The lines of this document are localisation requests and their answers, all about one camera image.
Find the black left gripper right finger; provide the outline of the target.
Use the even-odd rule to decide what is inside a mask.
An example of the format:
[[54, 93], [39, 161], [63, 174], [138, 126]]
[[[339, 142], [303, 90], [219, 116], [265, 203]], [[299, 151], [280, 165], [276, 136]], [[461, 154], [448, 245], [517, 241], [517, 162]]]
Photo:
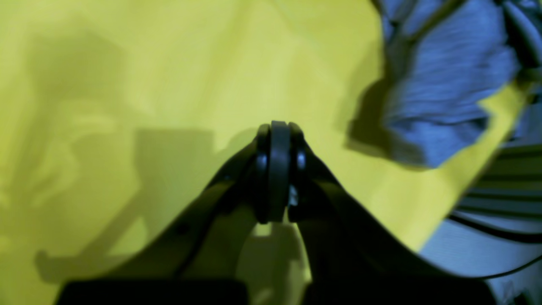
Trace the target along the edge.
[[436, 268], [398, 241], [337, 181], [295, 123], [277, 123], [298, 202], [288, 216], [301, 234], [311, 284], [304, 305], [494, 305], [482, 280]]

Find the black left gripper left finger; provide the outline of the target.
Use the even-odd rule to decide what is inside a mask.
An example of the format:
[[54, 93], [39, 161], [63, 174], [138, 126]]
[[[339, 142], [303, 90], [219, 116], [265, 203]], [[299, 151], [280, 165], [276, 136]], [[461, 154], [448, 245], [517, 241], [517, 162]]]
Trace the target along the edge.
[[201, 194], [145, 249], [103, 276], [74, 280], [58, 305], [247, 305], [235, 278], [257, 223], [279, 221], [279, 123], [219, 168]]

